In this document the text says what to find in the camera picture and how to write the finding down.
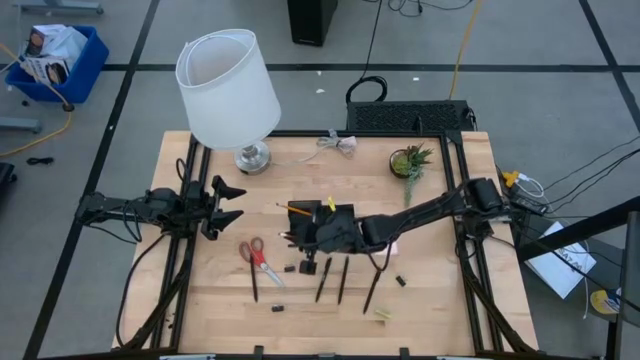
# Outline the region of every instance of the gray floor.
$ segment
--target gray floor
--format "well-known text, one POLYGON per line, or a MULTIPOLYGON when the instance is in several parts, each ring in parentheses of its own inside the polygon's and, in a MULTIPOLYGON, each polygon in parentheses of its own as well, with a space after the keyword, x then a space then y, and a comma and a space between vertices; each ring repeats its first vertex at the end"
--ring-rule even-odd
MULTIPOLYGON (((0 42, 16 48, 17 12, 8 3, 0 3, 0 42)), ((111 50, 108 63, 127 64, 149 3, 105 0, 102 17, 24 13, 20 34, 26 37, 29 26, 40 23, 93 25, 111 50)), ((638 2, 590 4, 618 62, 640 64, 638 2)), ((411 5, 407 11, 414 10, 411 5)), ((342 0, 326 45, 313 48, 290 41, 284 0, 161 0, 140 63, 174 64, 186 41, 224 28, 255 31, 268 63, 363 63, 376 6, 342 0)), ((425 7, 422 17, 405 18, 385 5, 372 63, 454 63, 471 12, 472 6, 450 12, 425 7)), ((7 60, 0 54, 0 63, 7 60)), ((485 1, 463 63, 606 65, 574 0, 485 1)), ((412 71, 376 74, 387 79, 389 100, 444 99, 452 75, 412 71)), ((1 359, 16 359, 24 352, 123 76, 120 71, 103 72, 89 100, 74 112, 74 123, 64 135, 2 159, 17 166, 20 180, 0 203, 0 308, 5 310, 0 314, 1 359), (24 160, 31 156, 53 156, 56 162, 30 167, 24 160)), ((359 76, 358 71, 271 72, 283 109, 278 128, 344 128, 344 93, 359 76)), ((625 79, 640 96, 640 74, 627 73, 625 79)), ((375 86, 364 86, 356 91, 354 100, 372 99, 376 91, 375 86)), ((518 169, 543 184, 638 134, 610 73, 464 72, 455 97, 474 108, 480 129, 489 132, 503 169, 518 169)), ((45 133, 64 122, 58 106, 31 102, 23 107, 23 99, 17 90, 1 91, 0 115, 40 118, 45 133)), ((118 126, 112 129, 115 135, 98 190, 133 197, 146 189, 162 134, 186 129, 184 113, 172 72, 137 72, 118 126)), ((0 152, 33 138, 31 134, 1 132, 0 152)), ((616 151, 599 164, 614 161, 628 149, 616 151)), ((589 215, 638 195, 634 185, 639 165, 639 159, 627 161, 560 213, 589 215)), ((587 174, 589 171, 550 190, 549 198, 567 192, 587 174)), ((623 235, 624 229, 619 229, 600 238, 622 246, 623 235)), ((90 229, 82 232, 40 356, 110 347, 118 298, 132 254, 127 244, 90 229)), ((594 317, 582 320, 579 309, 564 306, 526 269, 523 278, 543 350, 573 356, 604 353, 606 323, 594 317)), ((631 349, 638 349, 637 344, 631 349)))

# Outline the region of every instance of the plant pot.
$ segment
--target plant pot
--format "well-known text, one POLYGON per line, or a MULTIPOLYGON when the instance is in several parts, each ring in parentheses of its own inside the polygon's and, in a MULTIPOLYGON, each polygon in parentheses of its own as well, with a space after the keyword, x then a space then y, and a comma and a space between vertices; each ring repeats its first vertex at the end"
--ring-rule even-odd
POLYGON ((406 156, 407 151, 405 149, 399 149, 394 151, 391 156, 389 156, 389 170, 391 170, 391 173, 393 174, 393 176, 397 177, 398 179, 408 179, 409 178, 409 174, 401 174, 399 172, 397 172, 394 168, 393 168, 393 161, 398 157, 398 156, 406 156))

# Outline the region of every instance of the wooden table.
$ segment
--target wooden table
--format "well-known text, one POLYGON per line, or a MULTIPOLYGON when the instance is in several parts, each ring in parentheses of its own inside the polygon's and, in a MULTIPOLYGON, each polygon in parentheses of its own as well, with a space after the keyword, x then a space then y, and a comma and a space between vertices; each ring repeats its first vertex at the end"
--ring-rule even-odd
MULTIPOLYGON (((175 160, 186 156, 189 136, 188 132, 165 133, 152 188, 179 190, 175 160)), ((463 133, 463 138, 471 178, 491 177, 497 183, 488 135, 463 133)), ((315 140, 275 137, 266 142, 274 161, 287 162, 314 152, 315 140)), ((224 210, 242 209, 245 214, 218 241, 198 235, 180 352, 248 354, 255 345, 263 345, 267 354, 393 355, 398 354, 400 347, 409 347, 412 355, 473 354, 449 218, 402 235, 398 254, 392 256, 365 315, 362 308, 374 276, 365 256, 350 257, 341 305, 337 305, 337 291, 343 254, 332 254, 333 265, 318 303, 314 300, 325 254, 318 253, 316 257, 316 276, 283 272, 285 264, 298 265, 304 254, 288 248, 288 242, 278 237, 278 232, 288 229, 288 220, 286 211, 277 207, 276 202, 292 199, 326 202, 331 195, 338 204, 353 203, 357 216, 398 212, 403 209, 404 183, 389 172, 388 157, 396 149, 421 142, 425 148, 433 148, 434 154, 430 157, 432 164, 426 165, 425 177, 414 190, 412 203, 418 204, 446 191, 442 156, 435 139, 358 138, 352 160, 333 149, 325 149, 307 163, 272 165, 253 177, 237 170, 232 153, 213 152, 207 186, 217 174, 230 186, 246 189, 246 195, 221 204, 224 210), (267 262, 287 286, 277 288, 265 273, 258 272, 258 303, 253 300, 249 265, 238 254, 239 243, 254 236, 264 240, 267 262), (405 277, 406 287, 398 285, 397 275, 405 277), (284 304, 285 311, 271 312, 274 304, 284 304), (375 309, 389 312, 392 318, 376 315, 375 309)), ((453 146, 450 150, 459 181, 453 146)), ((494 225, 494 230, 497 237, 512 241, 507 225, 494 225)), ((155 227, 145 226, 144 241, 137 247, 136 257, 157 238, 158 232, 155 227)), ((122 320, 125 339, 133 335, 158 300, 168 245, 166 240, 154 249, 133 276, 122 320)), ((485 252, 496 305, 522 338, 537 348, 515 251, 487 240, 485 252)), ((379 262, 383 260, 384 256, 378 256, 379 262)), ((490 348, 484 308, 478 304, 484 344, 490 348)), ((172 318, 173 311, 169 311, 166 328, 172 326, 172 318)), ((168 344, 168 338, 163 336, 163 344, 168 344)))

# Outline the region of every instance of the lamp base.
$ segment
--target lamp base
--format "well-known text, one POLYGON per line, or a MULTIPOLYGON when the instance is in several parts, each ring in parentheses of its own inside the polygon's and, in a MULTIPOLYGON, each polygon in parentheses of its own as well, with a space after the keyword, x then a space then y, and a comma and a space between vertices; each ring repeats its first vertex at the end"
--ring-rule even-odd
POLYGON ((236 166, 245 175, 258 175, 271 164, 271 152, 267 144, 259 141, 234 154, 236 166))

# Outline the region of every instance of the white lampshade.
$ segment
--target white lampshade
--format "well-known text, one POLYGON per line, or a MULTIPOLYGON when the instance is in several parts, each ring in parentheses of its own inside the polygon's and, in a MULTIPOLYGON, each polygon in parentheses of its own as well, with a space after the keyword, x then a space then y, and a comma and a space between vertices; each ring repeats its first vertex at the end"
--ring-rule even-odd
POLYGON ((280 121, 280 103, 249 30, 217 31, 186 44, 176 78, 189 128, 211 149, 255 144, 280 121))

